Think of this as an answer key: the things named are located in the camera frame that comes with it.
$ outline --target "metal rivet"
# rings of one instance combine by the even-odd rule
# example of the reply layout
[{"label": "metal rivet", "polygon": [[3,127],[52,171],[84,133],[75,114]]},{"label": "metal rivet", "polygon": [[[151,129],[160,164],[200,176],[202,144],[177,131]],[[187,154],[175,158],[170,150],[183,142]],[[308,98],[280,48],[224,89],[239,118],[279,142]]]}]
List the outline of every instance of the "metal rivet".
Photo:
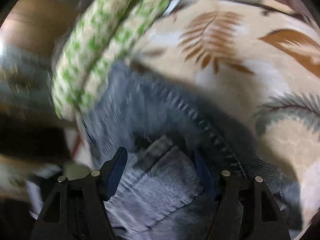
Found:
[{"label": "metal rivet", "polygon": [[230,176],[230,171],[224,170],[221,172],[221,174],[225,177],[229,177]]},{"label": "metal rivet", "polygon": [[66,176],[63,176],[63,175],[58,178],[58,181],[60,183],[64,182],[65,180],[66,180]]},{"label": "metal rivet", "polygon": [[91,172],[91,176],[93,176],[93,177],[97,177],[97,176],[99,176],[100,175],[100,171],[93,171],[93,172]]},{"label": "metal rivet", "polygon": [[255,177],[256,182],[263,182],[263,178],[261,178],[260,176]]}]

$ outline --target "denim jeans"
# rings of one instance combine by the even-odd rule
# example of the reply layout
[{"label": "denim jeans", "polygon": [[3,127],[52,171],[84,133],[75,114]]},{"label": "denim jeans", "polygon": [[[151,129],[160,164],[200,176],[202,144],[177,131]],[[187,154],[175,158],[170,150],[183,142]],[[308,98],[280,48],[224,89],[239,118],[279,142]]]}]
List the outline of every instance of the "denim jeans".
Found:
[{"label": "denim jeans", "polygon": [[[301,230],[300,187],[255,154],[251,133],[196,93],[117,62],[108,88],[83,127],[99,169],[118,147],[128,162],[105,208],[116,234],[127,239],[204,239],[217,203],[201,184],[193,161],[199,151],[219,177],[263,177],[290,233]],[[241,222],[234,221],[235,236]]]}]

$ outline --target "green and white fabric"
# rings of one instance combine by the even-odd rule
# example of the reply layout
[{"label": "green and white fabric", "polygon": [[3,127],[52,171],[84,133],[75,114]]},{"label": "green and white fabric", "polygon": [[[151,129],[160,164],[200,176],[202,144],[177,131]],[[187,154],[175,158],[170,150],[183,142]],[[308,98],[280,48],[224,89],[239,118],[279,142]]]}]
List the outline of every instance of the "green and white fabric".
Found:
[{"label": "green and white fabric", "polygon": [[88,111],[105,88],[112,62],[123,57],[170,0],[95,0],[73,29],[57,63],[52,100],[60,118]]}]

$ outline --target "wooden surface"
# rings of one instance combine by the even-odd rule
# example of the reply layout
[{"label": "wooden surface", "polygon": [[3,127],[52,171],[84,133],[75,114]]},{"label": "wooden surface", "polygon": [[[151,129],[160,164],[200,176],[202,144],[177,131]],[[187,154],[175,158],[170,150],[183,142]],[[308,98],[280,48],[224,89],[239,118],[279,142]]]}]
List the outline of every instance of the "wooden surface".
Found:
[{"label": "wooden surface", "polygon": [[54,42],[76,19],[78,12],[53,0],[19,0],[0,28],[8,44],[49,57]]}]

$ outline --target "leaf-patterned fabric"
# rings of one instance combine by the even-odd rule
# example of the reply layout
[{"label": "leaf-patterned fabric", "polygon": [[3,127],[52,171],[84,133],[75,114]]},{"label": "leaf-patterned fabric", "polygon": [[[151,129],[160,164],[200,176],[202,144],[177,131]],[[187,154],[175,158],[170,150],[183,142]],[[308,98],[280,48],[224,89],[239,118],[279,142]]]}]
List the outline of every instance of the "leaf-patterned fabric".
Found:
[{"label": "leaf-patterned fabric", "polygon": [[60,118],[73,120],[76,111],[93,106],[113,60],[125,55],[170,2],[138,0],[124,19],[133,1],[95,0],[76,24],[53,77],[52,101]]},{"label": "leaf-patterned fabric", "polygon": [[132,53],[246,125],[257,153],[300,182],[307,225],[320,207],[320,31],[275,1],[235,1],[184,0]]}]

